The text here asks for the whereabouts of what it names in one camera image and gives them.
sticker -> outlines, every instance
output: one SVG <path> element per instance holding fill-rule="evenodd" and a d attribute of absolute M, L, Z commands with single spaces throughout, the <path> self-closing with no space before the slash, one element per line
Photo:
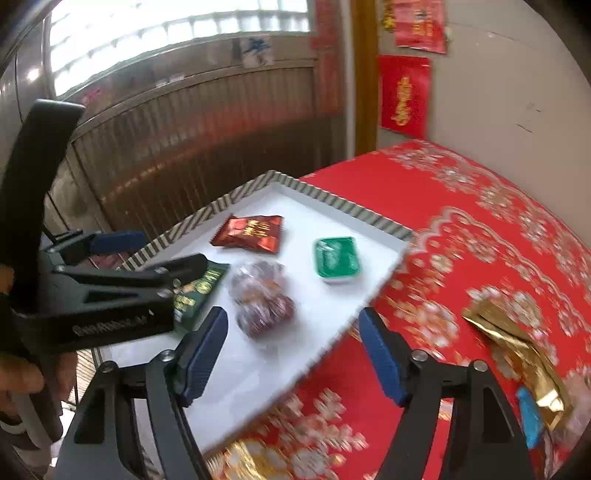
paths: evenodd
<path fill-rule="evenodd" d="M 246 69 L 265 67 L 275 63 L 271 37 L 260 35 L 240 39 L 242 65 Z"/>

white tray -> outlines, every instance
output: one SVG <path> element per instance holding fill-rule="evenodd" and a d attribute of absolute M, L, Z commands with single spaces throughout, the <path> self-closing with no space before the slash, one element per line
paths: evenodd
<path fill-rule="evenodd" d="M 279 254 L 211 246 L 211 238 L 230 212 L 283 216 Z M 362 272 L 349 284 L 329 286 L 315 273 L 314 241 L 331 236 L 355 238 Z M 135 270 L 201 252 L 212 261 L 232 265 L 202 313 L 212 305 L 222 306 L 228 313 L 228 338 L 203 396 L 185 410 L 202 452 L 235 434 L 307 373 L 389 280 L 412 237 L 406 227 L 370 210 L 270 171 L 180 222 L 128 261 L 126 267 Z M 252 340 L 236 325 L 235 303 L 226 285 L 237 265 L 259 258 L 285 265 L 286 293 L 295 301 L 297 313 L 293 321 Z M 174 349 L 179 340 L 178 333 L 158 335 L 113 345 L 103 349 L 103 356 L 125 367 Z M 138 426 L 142 437 L 150 438 L 145 407 L 138 408 Z"/>

white wall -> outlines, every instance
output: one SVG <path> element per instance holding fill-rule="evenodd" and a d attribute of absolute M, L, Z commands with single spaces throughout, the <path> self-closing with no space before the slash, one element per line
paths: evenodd
<path fill-rule="evenodd" d="M 398 48 L 383 30 L 379 38 L 382 54 L 432 60 L 428 140 L 503 175 L 591 246 L 591 87 L 583 73 L 524 1 L 446 3 L 448 55 Z M 378 128 L 379 148 L 401 140 Z"/>

wooden door frame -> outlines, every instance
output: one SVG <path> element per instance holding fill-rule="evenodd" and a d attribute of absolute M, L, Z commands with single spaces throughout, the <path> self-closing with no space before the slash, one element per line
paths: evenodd
<path fill-rule="evenodd" d="M 378 22 L 375 0 L 351 0 L 355 52 L 355 155 L 376 149 Z"/>

red bedspread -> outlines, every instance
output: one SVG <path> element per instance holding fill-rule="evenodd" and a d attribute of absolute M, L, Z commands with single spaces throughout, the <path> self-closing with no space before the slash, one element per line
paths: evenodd
<path fill-rule="evenodd" d="M 494 297 L 556 371 L 590 375 L 590 251 L 510 182 L 449 150 L 409 141 L 305 180 L 412 228 L 417 239 L 374 306 L 411 347 L 492 366 L 510 402 L 518 378 L 462 319 Z M 435 480 L 452 404 L 443 401 L 424 480 Z M 285 401 L 210 461 L 230 480 L 372 480 L 401 410 L 382 393 L 355 329 Z M 554 467 L 563 453 L 556 449 Z"/>

